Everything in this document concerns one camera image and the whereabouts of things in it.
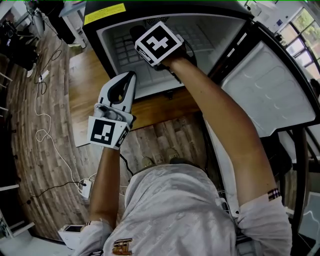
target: yellow label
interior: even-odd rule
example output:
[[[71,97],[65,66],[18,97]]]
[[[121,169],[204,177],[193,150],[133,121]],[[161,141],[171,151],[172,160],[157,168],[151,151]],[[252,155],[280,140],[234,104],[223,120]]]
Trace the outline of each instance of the yellow label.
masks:
[[[90,22],[95,22],[95,21],[100,20],[104,17],[114,15],[114,14],[119,14],[119,13],[122,13],[125,11],[126,11],[126,8],[123,3],[109,6],[107,8],[103,8],[101,10],[97,10],[97,11],[92,12],[84,17],[84,25],[86,25]]]

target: power strip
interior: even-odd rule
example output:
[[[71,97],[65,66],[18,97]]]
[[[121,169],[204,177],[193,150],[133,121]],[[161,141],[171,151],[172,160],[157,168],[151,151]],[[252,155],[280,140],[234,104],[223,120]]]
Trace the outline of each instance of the power strip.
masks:
[[[91,192],[91,187],[92,187],[92,182],[88,179],[85,179],[84,182],[85,186],[82,186],[82,193],[81,195],[86,198],[89,199],[90,197],[90,192]]]
[[[46,77],[49,75],[49,70],[46,70],[42,75],[41,77],[39,77],[39,83],[41,83],[43,80],[46,79]]]

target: person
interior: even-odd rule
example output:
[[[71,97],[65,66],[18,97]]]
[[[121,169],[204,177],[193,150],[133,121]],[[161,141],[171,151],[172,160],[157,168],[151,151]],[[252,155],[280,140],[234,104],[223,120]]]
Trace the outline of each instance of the person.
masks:
[[[74,256],[244,255],[237,245],[239,234],[253,242],[250,248],[255,248],[256,255],[290,255],[291,226],[250,118],[187,59],[168,57],[162,63],[183,82],[230,157],[238,218],[234,222],[223,210],[217,189],[204,171],[186,163],[164,164],[132,177],[125,212],[116,227],[120,152],[104,148],[89,222]],[[178,157],[171,152],[171,158]]]

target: white device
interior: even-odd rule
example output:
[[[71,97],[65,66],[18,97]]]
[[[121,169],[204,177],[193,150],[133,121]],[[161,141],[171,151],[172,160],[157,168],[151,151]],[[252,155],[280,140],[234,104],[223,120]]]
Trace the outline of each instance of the white device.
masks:
[[[65,245],[70,249],[76,249],[80,243],[80,232],[85,225],[64,225],[58,234],[64,241]]]
[[[90,192],[91,192],[91,188],[92,188],[92,182],[88,179],[85,179],[84,182],[85,186],[82,187],[82,193],[81,195],[88,199],[90,197]]]
[[[135,92],[136,73],[133,71],[115,76],[102,87],[94,114],[88,120],[89,143],[119,149],[135,119],[131,114]]]

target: shirt sleeve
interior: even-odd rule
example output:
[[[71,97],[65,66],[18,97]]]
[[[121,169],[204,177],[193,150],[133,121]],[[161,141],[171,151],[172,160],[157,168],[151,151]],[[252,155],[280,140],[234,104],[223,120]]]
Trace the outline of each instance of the shirt sleeve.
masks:
[[[264,256],[290,255],[292,230],[282,198],[264,194],[240,207],[238,227],[261,245]]]
[[[104,244],[112,232],[112,227],[104,219],[88,222],[80,233],[79,246],[72,256],[102,255]]]

